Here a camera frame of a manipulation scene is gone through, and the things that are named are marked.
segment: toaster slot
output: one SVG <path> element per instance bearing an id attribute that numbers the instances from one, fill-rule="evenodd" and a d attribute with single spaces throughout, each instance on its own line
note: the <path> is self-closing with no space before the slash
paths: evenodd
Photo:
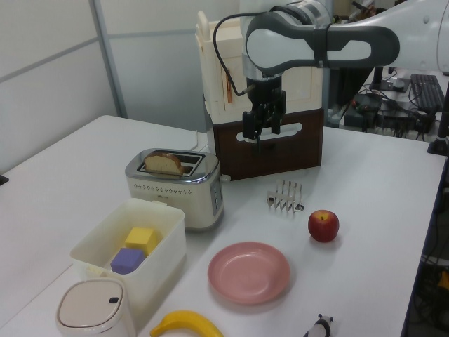
<path id="1" fill-rule="evenodd" d="M 176 156 L 180 161 L 181 165 L 184 167 L 185 172 L 182 174 L 184 177 L 188 177 L 193 172 L 195 172 L 198 165 L 201 163 L 201 160 L 205 157 L 204 154 L 189 154 L 186 152 L 167 152 L 169 154 L 172 154 Z M 162 172 L 149 172 L 145 170 L 145 163 L 141 163 L 141 165 L 138 167 L 139 172 L 143 173 L 162 173 Z"/>

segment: apple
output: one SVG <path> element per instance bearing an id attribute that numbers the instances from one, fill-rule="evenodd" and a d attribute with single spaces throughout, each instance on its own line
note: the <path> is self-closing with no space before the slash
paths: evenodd
<path id="1" fill-rule="evenodd" d="M 309 233 L 318 242 L 330 242 L 337 236 L 340 222 L 335 213 L 320 209 L 309 217 Z"/>

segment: toaster vent holes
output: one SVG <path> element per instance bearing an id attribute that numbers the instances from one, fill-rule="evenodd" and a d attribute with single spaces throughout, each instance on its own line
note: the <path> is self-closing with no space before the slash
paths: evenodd
<path id="1" fill-rule="evenodd" d="M 152 192 L 160 192 L 160 193 L 167 193 L 167 194 L 183 194 L 183 195 L 191 195 L 191 190 L 176 190 L 174 188 L 166 188 L 166 187 L 154 187 L 151 185 L 141 185 L 141 184 L 134 184 L 134 188 L 138 188 L 141 190 L 148 190 Z"/>

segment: lid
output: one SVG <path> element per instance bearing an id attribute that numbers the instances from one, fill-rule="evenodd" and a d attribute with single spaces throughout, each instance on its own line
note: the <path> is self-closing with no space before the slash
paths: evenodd
<path id="1" fill-rule="evenodd" d="M 148 172 L 145 170 L 145 157 L 151 152 L 165 152 L 176 156 L 186 172 L 182 175 Z M 125 174 L 129 178 L 143 180 L 159 180 L 176 182 L 179 184 L 202 183 L 208 180 L 218 167 L 218 158 L 211 153 L 196 151 L 178 151 L 168 149 L 148 149 L 142 151 L 127 165 Z"/>
<path id="2" fill-rule="evenodd" d="M 62 298 L 58 321 L 68 328 L 110 329 L 123 303 L 123 288 L 112 279 L 92 279 L 70 288 Z"/>

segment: small figurine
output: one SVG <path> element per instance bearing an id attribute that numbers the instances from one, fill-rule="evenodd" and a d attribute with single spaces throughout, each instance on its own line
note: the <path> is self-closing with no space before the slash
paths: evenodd
<path id="1" fill-rule="evenodd" d="M 304 337 L 329 337 L 330 336 L 330 323 L 334 322 L 334 319 L 329 316 L 318 315 L 319 320 L 315 322 L 315 325 L 306 332 Z"/>

